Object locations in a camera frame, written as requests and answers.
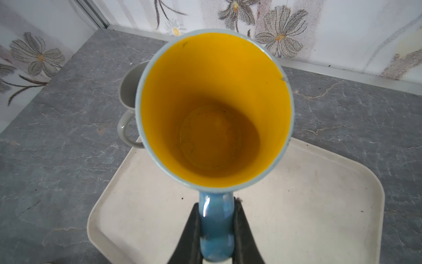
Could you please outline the blue butterfly mug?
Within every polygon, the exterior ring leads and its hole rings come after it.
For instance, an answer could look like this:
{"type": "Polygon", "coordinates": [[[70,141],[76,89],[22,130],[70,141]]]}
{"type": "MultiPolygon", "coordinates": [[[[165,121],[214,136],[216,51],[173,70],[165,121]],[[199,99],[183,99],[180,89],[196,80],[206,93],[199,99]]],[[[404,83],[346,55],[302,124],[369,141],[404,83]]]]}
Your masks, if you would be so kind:
{"type": "Polygon", "coordinates": [[[135,97],[142,140],[157,166],[199,192],[200,250],[235,250],[235,191],[268,175],[290,143],[292,90],[275,58],[232,30],[196,30],[147,63],[135,97]]]}

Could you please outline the grey ceramic mug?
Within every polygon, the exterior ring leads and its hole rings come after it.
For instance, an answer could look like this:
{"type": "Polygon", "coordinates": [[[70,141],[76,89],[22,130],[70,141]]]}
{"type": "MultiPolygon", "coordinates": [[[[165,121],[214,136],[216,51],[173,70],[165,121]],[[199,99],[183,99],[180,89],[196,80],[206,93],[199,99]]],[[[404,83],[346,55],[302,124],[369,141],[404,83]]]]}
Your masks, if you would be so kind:
{"type": "Polygon", "coordinates": [[[119,100],[127,108],[117,125],[120,139],[131,147],[143,149],[142,142],[131,141],[126,136],[126,128],[129,122],[135,118],[135,97],[140,78],[147,67],[149,60],[133,66],[123,77],[119,87],[119,100]]]}

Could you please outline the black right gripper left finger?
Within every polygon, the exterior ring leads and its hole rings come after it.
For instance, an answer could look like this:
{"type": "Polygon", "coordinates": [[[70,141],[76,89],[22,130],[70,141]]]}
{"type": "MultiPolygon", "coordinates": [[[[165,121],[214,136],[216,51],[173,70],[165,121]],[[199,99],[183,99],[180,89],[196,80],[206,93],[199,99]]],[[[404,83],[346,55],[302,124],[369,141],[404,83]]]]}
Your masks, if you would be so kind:
{"type": "Polygon", "coordinates": [[[201,219],[195,203],[168,264],[201,264],[200,237],[201,219]]]}

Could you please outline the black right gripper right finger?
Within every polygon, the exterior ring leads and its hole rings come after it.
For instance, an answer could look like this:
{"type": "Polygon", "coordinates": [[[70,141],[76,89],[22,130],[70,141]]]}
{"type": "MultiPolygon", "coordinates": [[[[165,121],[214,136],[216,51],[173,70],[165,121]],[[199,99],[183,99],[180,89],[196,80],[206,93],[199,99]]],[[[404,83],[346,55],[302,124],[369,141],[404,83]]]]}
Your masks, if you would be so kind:
{"type": "Polygon", "coordinates": [[[235,248],[233,264],[264,264],[245,215],[241,200],[235,198],[234,211],[235,248]]]}

